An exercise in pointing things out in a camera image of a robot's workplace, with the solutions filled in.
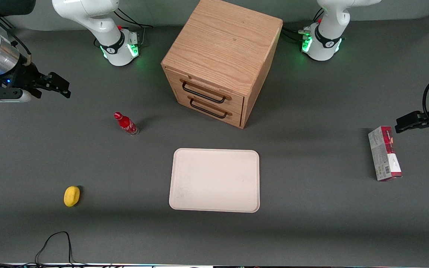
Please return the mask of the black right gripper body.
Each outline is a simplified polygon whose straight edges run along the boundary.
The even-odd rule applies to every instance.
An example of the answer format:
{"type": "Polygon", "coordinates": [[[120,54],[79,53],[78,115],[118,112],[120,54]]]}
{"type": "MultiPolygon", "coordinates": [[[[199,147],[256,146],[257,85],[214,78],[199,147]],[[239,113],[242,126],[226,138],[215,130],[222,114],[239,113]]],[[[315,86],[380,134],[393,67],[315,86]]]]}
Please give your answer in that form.
{"type": "Polygon", "coordinates": [[[13,87],[25,90],[35,98],[42,97],[41,89],[57,92],[57,88],[47,81],[48,78],[49,75],[40,73],[34,64],[24,66],[19,63],[13,69],[13,87]]]}

